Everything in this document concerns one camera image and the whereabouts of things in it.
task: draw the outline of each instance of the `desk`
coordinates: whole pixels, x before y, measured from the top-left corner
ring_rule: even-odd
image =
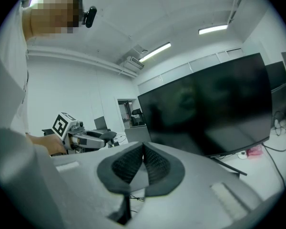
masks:
[[[286,131],[282,129],[282,134],[277,136],[274,129],[271,129],[270,138],[265,142],[265,145],[275,149],[286,149]],[[286,151],[277,152],[271,149],[268,149],[268,151],[286,183]],[[221,161],[246,172],[248,175],[240,175],[240,179],[258,193],[263,200],[283,190],[282,180],[264,147],[263,154],[258,157],[249,157],[242,160],[237,155],[233,155],[223,158]]]

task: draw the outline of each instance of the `white shirt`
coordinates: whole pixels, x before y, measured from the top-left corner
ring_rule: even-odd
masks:
[[[11,130],[25,135],[29,133],[27,118],[26,61],[27,44],[22,30],[22,7],[16,4],[0,28],[0,59],[16,83],[24,90],[25,97],[12,120]]]

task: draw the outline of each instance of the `pink object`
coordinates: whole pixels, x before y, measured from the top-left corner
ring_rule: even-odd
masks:
[[[262,145],[257,145],[248,149],[247,151],[248,158],[259,157],[263,154]]]

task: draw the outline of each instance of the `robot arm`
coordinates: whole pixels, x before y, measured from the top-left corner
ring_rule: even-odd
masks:
[[[113,138],[116,132],[87,131],[82,121],[78,121],[69,114],[61,112],[58,114],[52,131],[62,140],[65,149],[77,148],[100,149],[108,142],[114,144]]]

